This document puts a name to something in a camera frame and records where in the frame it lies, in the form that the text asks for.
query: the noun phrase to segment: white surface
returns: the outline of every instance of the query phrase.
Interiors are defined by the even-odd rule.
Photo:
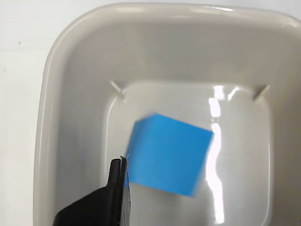
[[[151,112],[215,133],[196,196],[131,184],[131,225],[264,225],[270,208],[270,115],[266,102],[255,104],[252,96],[252,90],[233,85],[139,82],[127,88],[125,101],[109,102],[107,174],[111,159],[124,155],[134,122]]]
[[[51,45],[72,20],[113,2],[121,1],[0,2],[0,225],[32,226],[35,134],[42,71]],[[298,0],[193,2],[270,9],[301,18]]]
[[[223,225],[265,226],[270,219],[272,226],[280,222],[298,225],[301,181],[295,178],[301,177],[300,60],[300,21],[275,12],[132,3],[98,8],[79,17],[56,40],[45,65],[35,149],[34,225],[52,225],[63,207],[104,186],[108,156],[119,157],[121,149],[125,151],[124,145],[115,144],[129,136],[129,118],[122,114],[124,122],[110,120],[110,107],[115,109],[117,102],[110,104],[109,100],[116,90],[115,95],[120,96],[111,81],[128,89],[124,95],[130,95],[130,103],[139,100],[136,96],[142,95],[142,90],[144,95],[148,91],[158,95],[166,88],[162,97],[146,95],[150,104],[128,105],[132,106],[131,120],[145,113],[146,107],[196,125],[211,124],[219,135],[208,154],[206,183],[201,187],[201,191],[209,187],[209,192],[200,196],[207,205],[184,200],[173,203],[168,194],[158,194],[166,198],[163,205],[165,202],[157,202],[160,198],[153,198],[153,192],[134,187],[133,226],[135,222],[172,224],[174,217],[180,225],[224,221]],[[133,89],[131,85],[139,81],[147,81],[147,85]],[[164,83],[154,90],[148,86],[150,81],[182,84],[171,87]],[[202,88],[189,85],[189,92],[180,91],[184,84],[192,83]],[[213,87],[211,97],[207,86],[201,84]],[[266,84],[269,91],[254,101],[258,106],[252,106],[253,96]],[[253,91],[249,102],[247,92],[236,86]],[[189,110],[177,110],[179,105]],[[270,133],[276,139],[267,142]],[[161,211],[152,211],[153,218],[142,212],[137,215],[145,202],[150,204],[148,208],[162,208],[167,215]]]

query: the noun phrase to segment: white basin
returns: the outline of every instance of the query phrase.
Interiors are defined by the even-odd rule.
[[[300,22],[275,12],[116,4],[78,18],[44,70],[34,226],[104,186],[151,112],[215,137],[194,198],[131,184],[132,226],[299,225],[300,61]]]

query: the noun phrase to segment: blue cube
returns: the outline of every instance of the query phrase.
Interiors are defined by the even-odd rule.
[[[212,137],[160,114],[137,121],[126,154],[130,182],[192,196]]]

